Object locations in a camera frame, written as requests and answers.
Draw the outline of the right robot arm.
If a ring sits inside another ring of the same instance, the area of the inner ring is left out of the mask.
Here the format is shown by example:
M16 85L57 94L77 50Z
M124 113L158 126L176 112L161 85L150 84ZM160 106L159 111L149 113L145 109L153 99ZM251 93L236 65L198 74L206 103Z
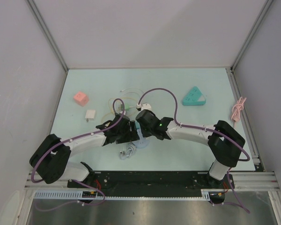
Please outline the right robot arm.
M183 125L171 117L158 119L152 111L142 110L136 121L144 137L187 140L208 146L215 157L207 174L207 184L212 188L218 188L227 172L236 167L245 144L245 139L223 120L199 127Z

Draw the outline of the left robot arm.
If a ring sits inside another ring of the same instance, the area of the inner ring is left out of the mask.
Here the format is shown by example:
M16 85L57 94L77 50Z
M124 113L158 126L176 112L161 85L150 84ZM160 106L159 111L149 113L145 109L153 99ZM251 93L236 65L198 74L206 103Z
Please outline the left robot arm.
M84 163L73 163L69 158L91 148L108 144L121 144L139 140L136 123L127 116L117 114L90 132L68 139L48 135L29 160L33 167L31 181L52 184L60 178L78 180L83 187L90 187L94 175Z

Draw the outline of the blue round power strip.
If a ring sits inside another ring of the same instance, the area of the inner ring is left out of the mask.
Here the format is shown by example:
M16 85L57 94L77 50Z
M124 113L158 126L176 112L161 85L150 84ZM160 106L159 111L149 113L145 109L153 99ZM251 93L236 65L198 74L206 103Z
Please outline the blue round power strip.
M137 129L139 140L126 143L119 152L120 159L124 160L132 157L137 150L144 149L149 144L149 139L143 137L141 129Z

